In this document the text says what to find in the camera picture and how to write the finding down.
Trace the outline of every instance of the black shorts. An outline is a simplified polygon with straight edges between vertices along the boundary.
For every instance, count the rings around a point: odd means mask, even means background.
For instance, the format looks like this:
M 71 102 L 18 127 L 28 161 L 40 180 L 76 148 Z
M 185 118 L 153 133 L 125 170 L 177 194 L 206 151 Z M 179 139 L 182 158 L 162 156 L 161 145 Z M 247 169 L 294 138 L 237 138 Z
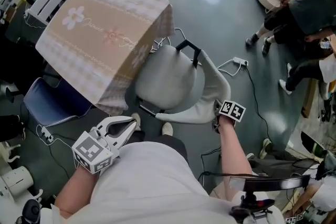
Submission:
M 264 26 L 267 30 L 273 30 L 274 39 L 278 44 L 304 39 L 306 36 L 288 6 L 268 15 L 265 18 Z

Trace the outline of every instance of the white sneaker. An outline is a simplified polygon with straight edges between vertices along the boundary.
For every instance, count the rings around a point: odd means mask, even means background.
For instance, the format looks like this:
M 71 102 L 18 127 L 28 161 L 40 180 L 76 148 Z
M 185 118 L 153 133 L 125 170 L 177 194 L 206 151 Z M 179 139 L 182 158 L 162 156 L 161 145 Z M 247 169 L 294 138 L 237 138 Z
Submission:
M 272 143 L 272 142 L 271 142 L 270 139 L 268 139 L 268 138 L 264 139 L 264 141 L 263 141 L 263 148 L 262 148 L 262 150 L 261 150 L 260 153 L 259 153 L 259 159 L 264 159 L 264 158 L 266 157 L 266 155 L 267 155 L 266 147 L 267 147 L 269 144 L 271 144 L 271 143 Z
M 136 127 L 135 127 L 135 131 L 141 131 L 141 119 L 140 119 L 140 115 L 139 114 L 137 114 L 137 113 L 133 113 L 132 115 L 131 115 L 131 117 L 132 118 L 135 118 L 135 120 L 136 120 Z
M 249 153 L 246 155 L 247 160 L 253 158 L 255 155 L 253 153 Z
M 288 95 L 292 94 L 291 91 L 288 91 L 288 90 L 286 89 L 286 82 L 285 82 L 284 80 L 279 79 L 279 85 L 280 85 L 280 86 L 282 87 L 282 89 L 286 92 L 286 94 L 288 94 Z
M 166 122 L 162 126 L 162 135 L 164 135 L 164 134 L 173 136 L 173 126 L 169 122 Z
M 292 65 L 290 63 L 287 63 L 287 78 L 290 77 L 289 72 L 290 72 L 291 69 L 292 69 Z

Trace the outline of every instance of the chair backrest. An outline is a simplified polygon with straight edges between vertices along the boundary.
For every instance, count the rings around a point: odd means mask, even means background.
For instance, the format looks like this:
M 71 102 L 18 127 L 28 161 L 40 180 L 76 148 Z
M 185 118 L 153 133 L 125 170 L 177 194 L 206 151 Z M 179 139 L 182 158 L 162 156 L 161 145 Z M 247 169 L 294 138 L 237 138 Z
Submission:
M 36 0 L 30 9 L 27 10 L 27 13 L 48 25 L 47 18 L 61 2 L 62 0 Z
M 217 70 L 205 51 L 201 50 L 198 61 L 202 64 L 205 77 L 201 98 L 185 111 L 175 114 L 158 113 L 155 116 L 157 119 L 189 124 L 208 123 L 215 118 L 215 101 L 223 103 L 224 100 L 230 100 L 231 87 L 229 83 Z

